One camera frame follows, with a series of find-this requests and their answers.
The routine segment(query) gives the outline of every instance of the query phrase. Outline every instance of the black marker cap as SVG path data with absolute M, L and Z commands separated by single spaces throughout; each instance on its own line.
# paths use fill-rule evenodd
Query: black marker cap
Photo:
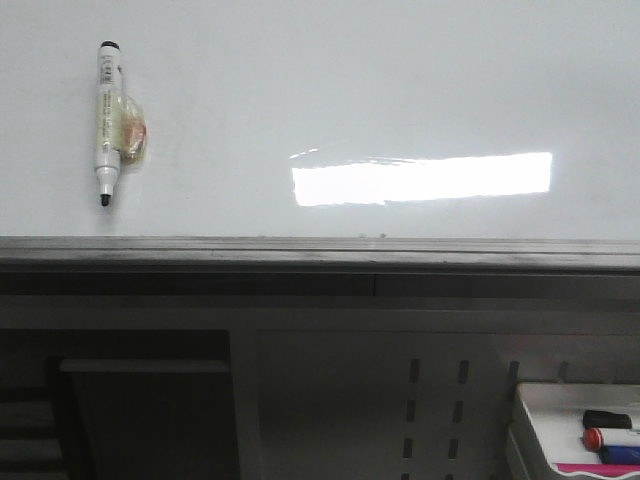
M 585 410 L 582 425 L 584 428 L 633 428 L 629 415 L 602 410 Z
M 100 47 L 113 47 L 120 50 L 120 45 L 118 45 L 116 42 L 111 42 L 109 40 L 107 40 L 106 42 L 102 42 L 102 44 L 100 44 Z

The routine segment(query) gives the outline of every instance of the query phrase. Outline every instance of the white whiteboard surface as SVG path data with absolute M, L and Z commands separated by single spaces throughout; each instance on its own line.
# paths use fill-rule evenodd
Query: white whiteboard surface
M 0 235 L 638 240 L 639 25 L 637 0 L 3 0 Z M 150 132 L 106 209 L 104 40 Z M 487 179 L 420 163 L 541 152 L 528 194 L 442 198 Z M 391 201 L 354 201 L 363 165 Z M 351 203 L 301 205 L 295 169 Z

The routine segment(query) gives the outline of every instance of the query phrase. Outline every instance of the metal ledge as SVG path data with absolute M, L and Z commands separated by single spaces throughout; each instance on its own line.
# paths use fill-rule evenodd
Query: metal ledge
M 386 238 L 0 237 L 0 267 L 285 270 L 640 269 L 640 242 Z

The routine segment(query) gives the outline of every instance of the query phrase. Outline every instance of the marker cap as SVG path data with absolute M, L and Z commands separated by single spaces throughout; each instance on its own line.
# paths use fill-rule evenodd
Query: marker cap
M 604 439 L 602 437 L 602 432 L 599 428 L 588 428 L 584 431 L 584 435 L 582 436 L 582 441 L 584 446 L 587 447 L 588 450 L 596 452 L 600 450 L 604 444 Z
M 102 42 L 100 44 L 100 47 L 113 47 L 113 48 L 117 48 L 118 50 L 120 50 L 120 45 L 118 45 L 116 42 L 112 42 L 110 40 L 107 40 L 105 42 Z
M 633 428 L 629 415 L 603 410 L 585 410 L 582 425 L 584 428 Z

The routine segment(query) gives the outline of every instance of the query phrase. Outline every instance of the whiteboard tray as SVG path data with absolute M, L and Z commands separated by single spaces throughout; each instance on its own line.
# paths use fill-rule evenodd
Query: whiteboard tray
M 582 415 L 587 409 L 640 413 L 640 386 L 522 383 L 518 385 L 507 458 L 518 478 L 640 478 L 640 472 L 619 477 L 564 473 L 556 463 L 599 464 L 598 455 L 582 444 Z

